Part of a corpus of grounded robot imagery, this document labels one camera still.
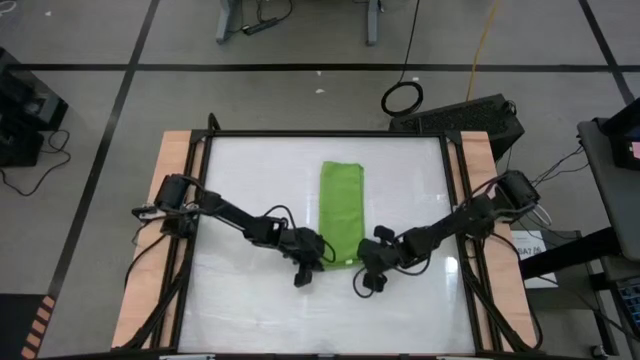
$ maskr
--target yellow cable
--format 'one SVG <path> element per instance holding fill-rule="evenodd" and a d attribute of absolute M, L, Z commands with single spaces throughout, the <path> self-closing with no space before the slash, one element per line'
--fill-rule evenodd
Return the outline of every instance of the yellow cable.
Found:
<path fill-rule="evenodd" d="M 478 56 L 480 55 L 480 50 L 482 50 L 482 46 L 484 45 L 484 40 L 487 38 L 487 34 L 489 33 L 489 28 L 491 27 L 491 23 L 493 23 L 493 18 L 496 15 L 496 10 L 498 10 L 498 6 L 500 5 L 500 0 L 494 0 L 493 8 L 491 9 L 491 14 L 489 15 L 489 19 L 487 23 L 484 25 L 484 31 L 482 32 L 482 37 L 480 38 L 480 45 L 478 45 L 478 49 L 476 50 L 476 55 L 473 57 L 473 66 L 471 67 L 471 78 L 469 79 L 469 88 L 467 89 L 467 101 L 471 99 L 471 95 L 473 94 L 473 82 L 476 78 L 476 64 L 478 63 Z"/>

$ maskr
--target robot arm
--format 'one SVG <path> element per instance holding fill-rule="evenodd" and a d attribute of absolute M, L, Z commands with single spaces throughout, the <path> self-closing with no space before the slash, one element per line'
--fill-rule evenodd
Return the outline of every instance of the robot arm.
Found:
<path fill-rule="evenodd" d="M 387 282 L 385 271 L 396 267 L 406 269 L 425 261 L 452 235 L 486 238 L 493 232 L 495 221 L 515 221 L 532 210 L 540 199 L 519 171 L 509 171 L 488 185 L 482 194 L 465 201 L 451 215 L 431 226 L 412 228 L 399 236 L 395 236 L 393 230 L 377 226 L 374 235 L 380 242 L 364 239 L 358 247 L 358 257 L 367 271 L 363 286 L 382 292 Z M 491 199 L 489 192 L 494 187 L 496 196 Z"/>
<path fill-rule="evenodd" d="M 196 200 L 184 204 L 190 186 L 199 189 Z M 154 201 L 154 210 L 161 210 L 169 218 L 162 232 L 169 236 L 184 237 L 195 227 L 191 221 L 199 215 L 214 217 L 242 232 L 251 244 L 280 251 L 285 258 L 299 264 L 294 285 L 309 284 L 312 271 L 323 269 L 320 259 L 324 255 L 325 241 L 308 228 L 288 228 L 284 218 L 267 215 L 253 216 L 226 201 L 220 194 L 206 190 L 198 180 L 184 175 L 167 175 Z"/>

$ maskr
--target white sign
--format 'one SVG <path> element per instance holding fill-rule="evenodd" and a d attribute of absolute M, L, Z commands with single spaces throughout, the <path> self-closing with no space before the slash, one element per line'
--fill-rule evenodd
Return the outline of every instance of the white sign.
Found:
<path fill-rule="evenodd" d="M 511 236 L 513 237 L 513 244 L 518 249 L 518 252 L 520 253 L 520 259 L 522 260 L 547 250 L 544 244 L 544 241 L 542 241 L 542 234 L 540 233 L 540 231 L 531 231 L 531 230 L 530 231 L 526 231 L 526 230 L 512 231 Z M 545 274 L 543 275 L 543 277 L 549 280 L 557 281 L 556 275 L 554 273 Z M 555 284 L 552 284 L 548 281 L 544 281 L 538 278 L 525 280 L 524 286 L 527 289 L 557 287 Z"/>

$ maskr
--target gray floor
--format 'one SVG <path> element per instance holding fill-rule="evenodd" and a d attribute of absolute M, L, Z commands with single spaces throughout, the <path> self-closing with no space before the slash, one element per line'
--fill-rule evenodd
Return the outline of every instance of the gray floor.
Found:
<path fill-rule="evenodd" d="M 245 1 L 245 19 L 255 5 Z M 140 58 L 146 64 L 401 63 L 415 0 L 386 1 L 376 47 L 364 45 L 365 6 L 347 0 L 296 0 L 290 19 L 252 37 L 214 39 L 219 5 L 212 0 L 161 0 Z M 0 46 L 23 63 L 126 64 L 150 0 L 19 1 L 0 17 Z M 286 9 L 271 0 L 268 14 Z M 640 1 L 590 0 L 619 64 L 640 64 Z M 491 1 L 423 1 L 411 53 L 415 64 L 469 64 Z M 482 64 L 606 65 L 578 1 L 503 0 L 480 57 Z M 25 199 L 0 186 L 0 292 L 45 293 L 78 207 L 123 72 L 48 71 L 37 75 L 72 107 L 63 128 L 72 134 L 72 162 Z M 422 109 L 464 100 L 467 72 L 408 72 L 424 86 Z M 161 135 L 205 126 L 215 112 L 225 129 L 385 129 L 379 108 L 398 72 L 138 71 L 119 117 L 107 159 L 41 356 L 105 351 L 119 312 L 123 276 L 137 223 L 130 209 L 146 200 Z M 624 74 L 640 94 L 640 74 Z M 624 106 L 611 74 L 482 72 L 475 96 L 503 93 L 518 106 L 525 136 L 511 168 L 535 177 L 577 146 L 576 124 Z M 396 107 L 412 101 L 400 92 Z M 12 170 L 28 188 L 53 159 Z M 566 168 L 586 163 L 584 155 Z M 504 168 L 505 162 L 499 164 Z M 608 224 L 588 170 L 540 186 L 554 228 L 585 233 Z M 544 348 L 587 355 L 598 341 L 586 311 L 540 311 Z M 624 356 L 624 337 L 618 336 Z"/>

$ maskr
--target black box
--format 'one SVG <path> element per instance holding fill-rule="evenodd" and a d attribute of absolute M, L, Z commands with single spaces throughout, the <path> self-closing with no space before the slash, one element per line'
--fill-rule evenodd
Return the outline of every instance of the black box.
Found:
<path fill-rule="evenodd" d="M 0 48 L 0 114 L 29 124 L 38 131 L 55 131 L 67 105 L 47 85 Z"/>
<path fill-rule="evenodd" d="M 486 131 L 495 161 L 524 134 L 515 105 L 502 94 L 395 118 L 389 124 L 389 131 L 444 130 Z"/>
<path fill-rule="evenodd" d="M 34 166 L 43 141 L 32 126 L 0 114 L 0 167 Z"/>

